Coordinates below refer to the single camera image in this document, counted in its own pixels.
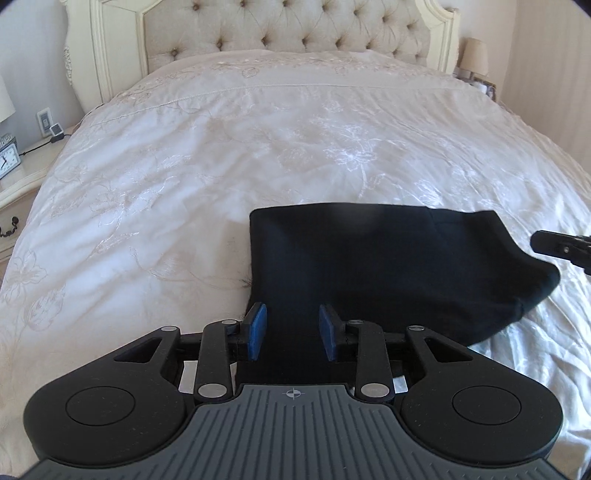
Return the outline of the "white wall outlet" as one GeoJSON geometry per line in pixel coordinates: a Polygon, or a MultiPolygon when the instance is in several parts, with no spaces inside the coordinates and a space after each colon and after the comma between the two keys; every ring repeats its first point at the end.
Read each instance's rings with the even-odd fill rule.
{"type": "Polygon", "coordinates": [[[44,108],[37,112],[36,117],[41,135],[43,137],[51,136],[51,126],[53,125],[51,110],[49,108],[44,108]]]}

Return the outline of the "small charger cube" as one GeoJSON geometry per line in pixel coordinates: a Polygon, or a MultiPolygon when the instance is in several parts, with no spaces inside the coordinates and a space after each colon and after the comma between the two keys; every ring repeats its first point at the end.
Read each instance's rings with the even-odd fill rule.
{"type": "Polygon", "coordinates": [[[51,143],[56,143],[65,137],[64,130],[59,123],[54,123],[53,125],[50,126],[50,133],[51,133],[51,139],[50,139],[51,143]]]}

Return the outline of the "cream embroidered bedspread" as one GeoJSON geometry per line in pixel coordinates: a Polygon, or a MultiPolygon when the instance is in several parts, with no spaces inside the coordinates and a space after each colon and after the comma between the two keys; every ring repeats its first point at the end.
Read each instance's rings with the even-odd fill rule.
{"type": "Polygon", "coordinates": [[[49,381],[163,325],[235,318],[249,213],[318,202],[493,210],[522,248],[590,231],[590,177],[451,76],[376,53],[221,52],[160,68],[58,155],[1,286],[1,470],[36,460],[49,381]]]}

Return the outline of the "cream left nightstand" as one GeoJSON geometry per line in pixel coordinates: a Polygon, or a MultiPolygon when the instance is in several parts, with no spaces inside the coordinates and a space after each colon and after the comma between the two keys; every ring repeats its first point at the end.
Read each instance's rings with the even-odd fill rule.
{"type": "Polygon", "coordinates": [[[1,277],[4,277],[16,241],[24,229],[32,204],[50,168],[65,147],[77,125],[65,130],[65,137],[51,143],[43,139],[26,147],[21,165],[1,180],[1,233],[12,234],[1,238],[1,277]]]}

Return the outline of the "black pants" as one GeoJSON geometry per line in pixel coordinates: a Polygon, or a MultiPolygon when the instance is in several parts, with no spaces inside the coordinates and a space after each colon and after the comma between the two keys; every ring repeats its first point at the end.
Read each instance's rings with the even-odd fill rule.
{"type": "Polygon", "coordinates": [[[525,253],[492,211],[318,203],[249,216],[252,302],[276,345],[320,347],[318,311],[388,333],[422,325],[465,346],[545,300],[560,274],[525,253]]]}

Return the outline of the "small alarm clock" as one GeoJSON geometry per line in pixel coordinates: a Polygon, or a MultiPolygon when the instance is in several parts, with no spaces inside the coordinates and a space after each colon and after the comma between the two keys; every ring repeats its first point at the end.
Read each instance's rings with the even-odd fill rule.
{"type": "Polygon", "coordinates": [[[7,134],[1,138],[0,179],[5,178],[21,165],[16,138],[7,134]]]}

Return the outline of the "beige bedside lamp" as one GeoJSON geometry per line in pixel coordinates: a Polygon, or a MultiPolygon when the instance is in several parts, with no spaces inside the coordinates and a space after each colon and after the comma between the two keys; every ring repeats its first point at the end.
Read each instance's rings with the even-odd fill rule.
{"type": "Polygon", "coordinates": [[[480,39],[468,38],[459,68],[466,80],[471,81],[475,76],[486,77],[489,74],[489,54],[486,43],[480,39]]]}

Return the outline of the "cream tufted headboard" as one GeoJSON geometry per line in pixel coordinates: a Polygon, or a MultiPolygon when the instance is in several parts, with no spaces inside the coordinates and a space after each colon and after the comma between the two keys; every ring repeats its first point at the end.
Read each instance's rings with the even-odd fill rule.
{"type": "Polygon", "coordinates": [[[67,78],[84,111],[177,60],[223,51],[367,50],[452,73],[461,14],[436,0],[158,1],[63,4],[67,78]]]}

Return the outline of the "framed photo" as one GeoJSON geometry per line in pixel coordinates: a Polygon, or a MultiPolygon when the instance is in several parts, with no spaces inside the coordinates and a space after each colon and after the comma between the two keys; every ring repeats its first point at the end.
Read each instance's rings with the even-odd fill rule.
{"type": "Polygon", "coordinates": [[[497,101],[497,87],[494,83],[489,82],[485,79],[476,78],[473,80],[472,85],[485,94],[489,99],[497,101]]]}

